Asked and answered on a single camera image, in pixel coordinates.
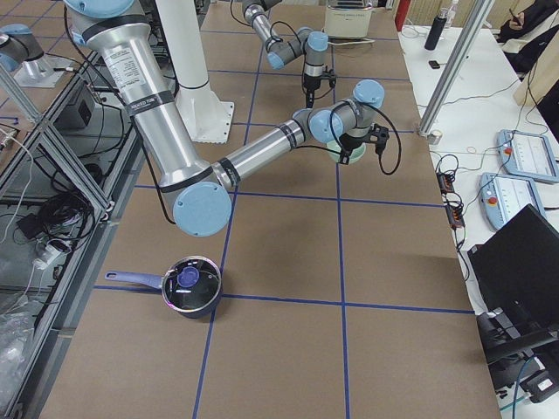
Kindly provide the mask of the green bowl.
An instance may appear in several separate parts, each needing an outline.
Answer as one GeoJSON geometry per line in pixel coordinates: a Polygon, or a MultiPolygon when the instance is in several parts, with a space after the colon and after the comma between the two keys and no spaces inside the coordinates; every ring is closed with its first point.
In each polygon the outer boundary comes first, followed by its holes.
{"type": "MultiPolygon", "coordinates": [[[[326,148],[328,150],[328,155],[330,156],[330,158],[336,163],[339,163],[342,157],[342,149],[340,145],[336,141],[329,141],[326,144],[326,148]]],[[[359,147],[354,148],[353,150],[348,150],[349,157],[347,164],[350,165],[359,161],[361,158],[363,158],[365,152],[366,145],[364,143],[362,143],[359,147]]]]}

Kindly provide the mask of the small metal cylinder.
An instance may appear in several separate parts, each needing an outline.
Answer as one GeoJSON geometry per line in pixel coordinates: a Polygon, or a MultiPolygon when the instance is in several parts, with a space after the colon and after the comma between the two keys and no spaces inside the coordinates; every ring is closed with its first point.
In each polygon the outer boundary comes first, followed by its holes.
{"type": "Polygon", "coordinates": [[[430,144],[432,145],[438,145],[440,143],[440,140],[442,139],[443,136],[443,132],[437,129],[433,129],[429,135],[427,136],[427,139],[429,141],[430,144]]]}

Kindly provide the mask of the white toaster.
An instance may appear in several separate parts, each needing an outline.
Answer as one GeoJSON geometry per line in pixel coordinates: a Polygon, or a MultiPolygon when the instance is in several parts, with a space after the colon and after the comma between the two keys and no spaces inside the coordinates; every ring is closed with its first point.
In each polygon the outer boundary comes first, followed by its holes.
{"type": "Polygon", "coordinates": [[[326,1],[323,31],[330,45],[372,44],[368,37],[374,5],[366,0],[326,1]]]}

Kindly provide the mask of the orange black power strip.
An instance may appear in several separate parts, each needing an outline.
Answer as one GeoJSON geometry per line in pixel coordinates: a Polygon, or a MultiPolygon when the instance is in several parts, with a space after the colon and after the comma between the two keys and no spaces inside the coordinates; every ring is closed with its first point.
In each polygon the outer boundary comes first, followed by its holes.
{"type": "Polygon", "coordinates": [[[445,213],[453,230],[466,227],[463,209],[464,203],[461,196],[453,186],[454,176],[450,173],[437,172],[437,181],[443,198],[445,213]]]}

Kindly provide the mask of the black water bottle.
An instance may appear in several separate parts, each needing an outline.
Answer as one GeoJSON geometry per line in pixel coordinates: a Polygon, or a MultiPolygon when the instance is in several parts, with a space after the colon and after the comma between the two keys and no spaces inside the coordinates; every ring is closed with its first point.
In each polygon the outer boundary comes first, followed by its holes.
{"type": "Polygon", "coordinates": [[[447,20],[447,13],[445,10],[441,10],[439,14],[437,14],[437,16],[434,17],[431,24],[431,28],[428,32],[428,35],[424,43],[424,48],[427,51],[435,50],[438,41],[440,39],[440,36],[442,34],[442,31],[445,28],[446,20],[447,20]]]}

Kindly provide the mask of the blue teach pendant near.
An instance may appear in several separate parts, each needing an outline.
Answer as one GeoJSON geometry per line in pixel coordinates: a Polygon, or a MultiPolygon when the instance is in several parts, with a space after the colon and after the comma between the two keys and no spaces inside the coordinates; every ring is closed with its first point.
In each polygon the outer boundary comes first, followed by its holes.
{"type": "Polygon", "coordinates": [[[535,181],[524,176],[483,173],[480,201],[488,222],[495,230],[503,227],[529,204],[546,218],[535,181]]]}

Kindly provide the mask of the blue teach pendant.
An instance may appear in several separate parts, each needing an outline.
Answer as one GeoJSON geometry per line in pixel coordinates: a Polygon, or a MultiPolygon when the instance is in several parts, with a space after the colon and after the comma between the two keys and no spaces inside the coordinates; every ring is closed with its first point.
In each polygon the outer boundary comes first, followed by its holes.
{"type": "Polygon", "coordinates": [[[547,136],[503,129],[497,135],[496,147],[510,175],[558,183],[558,166],[547,136]]]}
{"type": "Polygon", "coordinates": [[[480,201],[488,222],[495,230],[503,227],[529,204],[546,218],[535,181],[524,176],[483,173],[480,201]]]}

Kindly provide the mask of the blue teach pendant far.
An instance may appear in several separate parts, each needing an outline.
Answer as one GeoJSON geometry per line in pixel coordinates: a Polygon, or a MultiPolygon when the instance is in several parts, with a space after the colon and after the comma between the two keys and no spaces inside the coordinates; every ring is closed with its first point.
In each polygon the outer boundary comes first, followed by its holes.
{"type": "Polygon", "coordinates": [[[547,136],[503,129],[497,135],[496,147],[510,175],[558,183],[558,166],[547,136]]]}

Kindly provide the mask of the seated person in black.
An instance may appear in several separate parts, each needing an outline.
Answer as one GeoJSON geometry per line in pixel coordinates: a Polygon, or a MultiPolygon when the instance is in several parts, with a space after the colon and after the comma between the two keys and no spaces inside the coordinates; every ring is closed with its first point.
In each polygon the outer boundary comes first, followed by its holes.
{"type": "Polygon", "coordinates": [[[558,2],[533,1],[526,9],[509,9],[497,42],[516,73],[527,73],[558,31],[558,2]]]}

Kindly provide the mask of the black laptop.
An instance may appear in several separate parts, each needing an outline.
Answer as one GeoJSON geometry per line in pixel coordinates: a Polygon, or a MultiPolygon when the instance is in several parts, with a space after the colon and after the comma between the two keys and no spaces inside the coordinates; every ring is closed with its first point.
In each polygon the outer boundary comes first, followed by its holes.
{"type": "Polygon", "coordinates": [[[467,255],[487,308],[520,306],[543,326],[558,321],[558,231],[533,205],[467,255]]]}

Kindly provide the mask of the dark saucepan with lid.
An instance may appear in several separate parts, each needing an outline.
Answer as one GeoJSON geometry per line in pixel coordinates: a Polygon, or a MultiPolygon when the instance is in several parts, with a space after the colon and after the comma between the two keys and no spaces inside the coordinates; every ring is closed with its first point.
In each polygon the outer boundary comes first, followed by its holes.
{"type": "Polygon", "coordinates": [[[182,258],[162,276],[112,270],[105,274],[105,279],[155,288],[161,292],[168,307],[189,319],[201,319],[211,314],[223,295],[219,267],[203,256],[182,258]]]}

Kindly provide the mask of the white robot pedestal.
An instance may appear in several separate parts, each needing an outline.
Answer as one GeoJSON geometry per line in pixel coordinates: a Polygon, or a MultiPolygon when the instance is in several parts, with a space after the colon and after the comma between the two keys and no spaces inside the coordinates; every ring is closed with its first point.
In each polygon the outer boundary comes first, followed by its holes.
{"type": "Polygon", "coordinates": [[[195,4],[172,0],[155,4],[179,87],[176,106],[190,138],[226,143],[234,104],[220,100],[210,86],[195,4]]]}

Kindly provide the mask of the aluminium frame post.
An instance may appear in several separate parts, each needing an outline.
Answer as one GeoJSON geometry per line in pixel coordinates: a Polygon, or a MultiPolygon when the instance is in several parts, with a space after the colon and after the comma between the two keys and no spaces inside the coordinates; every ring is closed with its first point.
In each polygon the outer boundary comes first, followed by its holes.
{"type": "Polygon", "coordinates": [[[443,70],[438,83],[431,95],[421,121],[418,125],[418,134],[427,137],[441,110],[446,96],[450,92],[455,79],[458,77],[461,66],[466,61],[478,33],[487,20],[488,13],[493,8],[494,0],[477,0],[468,15],[464,27],[452,49],[447,64],[443,70]]]}

